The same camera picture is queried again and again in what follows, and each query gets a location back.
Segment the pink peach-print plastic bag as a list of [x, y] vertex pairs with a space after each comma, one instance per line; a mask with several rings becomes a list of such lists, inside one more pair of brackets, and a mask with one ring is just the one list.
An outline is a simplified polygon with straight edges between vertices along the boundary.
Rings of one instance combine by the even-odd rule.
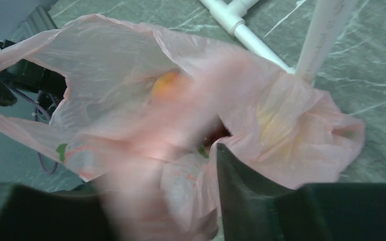
[[[284, 187], [334, 182], [359, 155], [362, 120], [331, 95], [241, 47], [99, 14], [41, 32], [0, 51], [0, 71], [28, 60], [65, 77], [50, 124], [0, 114], [0, 132], [58, 161], [109, 194], [106, 209], [131, 240], [204, 240], [221, 211], [219, 139], [243, 163]], [[173, 96], [156, 100], [154, 82], [179, 72]], [[269, 148], [259, 142], [259, 105], [292, 108], [295, 132]]]

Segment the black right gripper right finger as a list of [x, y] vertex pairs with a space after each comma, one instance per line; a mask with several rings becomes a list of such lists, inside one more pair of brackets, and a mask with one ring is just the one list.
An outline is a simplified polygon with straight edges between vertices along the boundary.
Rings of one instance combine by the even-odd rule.
[[225, 240], [386, 240], [386, 183], [284, 188], [217, 144]]

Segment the yellow corn cob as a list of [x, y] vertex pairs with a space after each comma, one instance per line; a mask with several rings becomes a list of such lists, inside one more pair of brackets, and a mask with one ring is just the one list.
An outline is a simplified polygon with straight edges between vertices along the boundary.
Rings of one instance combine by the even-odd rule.
[[264, 148], [274, 146], [291, 136], [301, 114], [292, 108], [273, 108], [259, 105], [256, 111], [259, 142]]

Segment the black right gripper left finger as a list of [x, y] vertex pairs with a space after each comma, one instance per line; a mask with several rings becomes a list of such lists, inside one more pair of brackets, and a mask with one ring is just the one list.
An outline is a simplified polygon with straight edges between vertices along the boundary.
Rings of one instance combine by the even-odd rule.
[[94, 188], [42, 191], [0, 183], [0, 240], [116, 240]]

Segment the peach fake fruit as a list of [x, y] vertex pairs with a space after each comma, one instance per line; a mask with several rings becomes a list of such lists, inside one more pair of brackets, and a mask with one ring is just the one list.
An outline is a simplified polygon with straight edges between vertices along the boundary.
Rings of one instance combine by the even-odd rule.
[[167, 72], [157, 78], [152, 86], [152, 98], [156, 100], [171, 98], [179, 76], [179, 72]]

